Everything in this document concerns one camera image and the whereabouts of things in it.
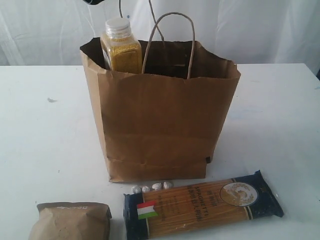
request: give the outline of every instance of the italian flag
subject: italian flag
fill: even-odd
[[[151,217],[156,217],[158,214],[154,210],[156,201],[148,201],[145,203],[140,203],[136,206],[138,212],[138,219],[147,219]]]

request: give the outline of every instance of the white curtain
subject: white curtain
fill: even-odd
[[[320,68],[320,0],[152,0],[156,18],[181,12],[196,39],[218,56],[247,63],[305,63]],[[122,0],[134,35],[149,38],[148,0]],[[80,65],[79,46],[119,16],[118,0],[0,0],[0,65]],[[168,41],[191,39],[189,22],[168,16],[159,25]]]

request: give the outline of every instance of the spice jar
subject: spice jar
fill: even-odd
[[[107,68],[124,73],[141,73],[141,45],[132,34],[128,19],[117,17],[106,21],[105,33],[100,41]]]

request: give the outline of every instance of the table surface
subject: table surface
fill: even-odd
[[[319,239],[320,82],[304,64],[238,69],[207,178],[174,185],[261,170],[285,215],[159,239]],[[124,240],[132,184],[108,182],[82,66],[0,66],[0,112],[0,239],[28,239],[39,203],[101,202],[113,216],[110,239]]]

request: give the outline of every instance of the white lid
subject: white lid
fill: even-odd
[[[110,37],[125,37],[131,34],[130,21],[126,18],[116,17],[105,22],[105,32]]]

